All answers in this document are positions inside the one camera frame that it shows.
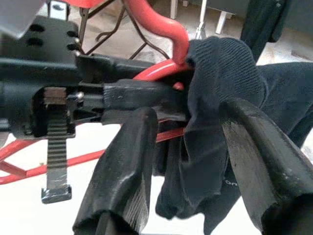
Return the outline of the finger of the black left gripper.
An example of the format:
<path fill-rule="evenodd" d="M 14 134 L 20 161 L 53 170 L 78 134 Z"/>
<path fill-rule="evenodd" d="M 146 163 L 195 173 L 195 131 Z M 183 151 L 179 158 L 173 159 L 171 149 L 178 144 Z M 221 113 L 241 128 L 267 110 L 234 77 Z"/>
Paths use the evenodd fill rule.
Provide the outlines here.
<path fill-rule="evenodd" d="M 107 109 L 102 114 L 103 124 L 121 124 L 124 123 L 128 117 L 136 110 L 144 109 L 144 107 L 134 109 Z M 159 121 L 186 121 L 189 118 L 189 113 L 186 110 L 162 110 L 158 107 L 148 107 L 156 113 Z"/>
<path fill-rule="evenodd" d="M 178 110 L 186 106 L 186 94 L 161 82 L 121 79 L 103 85 L 105 109 L 134 110 L 140 107 L 160 107 Z"/>

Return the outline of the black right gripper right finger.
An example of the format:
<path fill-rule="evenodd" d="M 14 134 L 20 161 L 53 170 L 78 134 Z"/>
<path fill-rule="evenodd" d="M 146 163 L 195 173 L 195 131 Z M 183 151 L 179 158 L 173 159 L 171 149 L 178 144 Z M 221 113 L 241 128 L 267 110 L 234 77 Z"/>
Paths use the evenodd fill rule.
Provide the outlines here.
<path fill-rule="evenodd" d="M 229 159 L 247 213 L 262 235 L 313 235 L 313 164 L 259 108 L 220 106 Z"/>

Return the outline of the plain black shirt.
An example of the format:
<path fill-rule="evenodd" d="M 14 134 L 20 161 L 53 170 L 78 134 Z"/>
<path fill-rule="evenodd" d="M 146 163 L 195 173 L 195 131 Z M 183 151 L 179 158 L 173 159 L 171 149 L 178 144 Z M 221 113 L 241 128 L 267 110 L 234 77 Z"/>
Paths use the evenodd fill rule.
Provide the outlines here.
<path fill-rule="evenodd" d="M 240 40 L 258 61 L 266 43 L 281 37 L 292 0 L 250 0 Z"/>

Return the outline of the silver metal clothes rack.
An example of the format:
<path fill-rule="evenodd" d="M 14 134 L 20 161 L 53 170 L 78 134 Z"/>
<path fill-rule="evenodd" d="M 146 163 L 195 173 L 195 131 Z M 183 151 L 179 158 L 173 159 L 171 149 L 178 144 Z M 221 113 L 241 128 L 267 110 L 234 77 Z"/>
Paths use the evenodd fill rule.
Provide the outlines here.
<path fill-rule="evenodd" d="M 205 14 L 206 14 L 206 6 L 207 0 L 201 0 L 201 12 L 199 18 L 199 25 L 196 29 L 195 39 L 205 39 L 206 32 L 205 32 Z"/>

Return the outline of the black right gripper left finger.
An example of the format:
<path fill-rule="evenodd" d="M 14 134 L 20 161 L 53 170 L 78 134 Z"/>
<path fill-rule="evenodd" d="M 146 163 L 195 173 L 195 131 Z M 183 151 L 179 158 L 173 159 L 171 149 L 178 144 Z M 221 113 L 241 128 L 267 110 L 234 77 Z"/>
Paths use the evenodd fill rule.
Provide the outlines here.
<path fill-rule="evenodd" d="M 98 160 L 74 235 L 140 235 L 148 222 L 157 115 L 133 111 Z"/>

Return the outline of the red plastic hanger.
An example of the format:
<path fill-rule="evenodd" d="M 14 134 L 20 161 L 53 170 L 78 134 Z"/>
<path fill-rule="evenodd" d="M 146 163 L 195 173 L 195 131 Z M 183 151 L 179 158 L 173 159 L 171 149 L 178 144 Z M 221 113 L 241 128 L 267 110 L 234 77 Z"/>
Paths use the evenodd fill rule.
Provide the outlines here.
<path fill-rule="evenodd" d="M 0 0 L 0 33 L 13 39 L 21 38 L 38 16 L 37 11 L 42 5 L 42 0 Z M 186 86 L 178 77 L 178 73 L 188 69 L 185 58 L 189 42 L 184 27 L 177 21 L 158 14 L 147 0 L 125 0 L 125 5 L 144 29 L 172 41 L 172 57 L 154 65 L 142 61 L 111 57 L 113 70 L 110 82 L 84 83 L 80 86 L 87 93 L 87 96 L 83 98 L 82 105 L 78 108 L 79 111 L 88 111 L 90 108 L 96 107 L 99 108 L 100 118 L 77 123 L 75 128 L 85 123 L 102 124 L 102 114 L 106 110 L 103 103 L 103 85 L 105 83 L 115 83 L 121 79 L 133 79 L 161 82 L 175 90 L 186 91 Z M 46 166 L 47 147 L 48 140 L 40 139 L 14 153 L 7 158 L 7 161 L 26 170 Z M 94 152 L 72 159 L 67 158 L 67 167 L 97 159 L 99 156 L 100 152 Z"/>

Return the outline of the black shirt with green logo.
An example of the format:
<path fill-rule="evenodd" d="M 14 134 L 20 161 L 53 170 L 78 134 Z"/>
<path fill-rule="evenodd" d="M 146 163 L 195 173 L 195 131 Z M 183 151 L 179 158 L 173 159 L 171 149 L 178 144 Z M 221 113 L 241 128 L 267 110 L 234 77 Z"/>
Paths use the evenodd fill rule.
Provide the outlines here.
<path fill-rule="evenodd" d="M 225 219 L 240 197 L 219 121 L 232 97 L 260 108 L 301 147 L 313 128 L 313 63 L 257 66 L 249 47 L 234 38 L 192 40 L 194 68 L 184 135 L 156 146 L 154 174 L 164 177 L 156 213 L 167 219 L 204 215 L 204 235 Z"/>

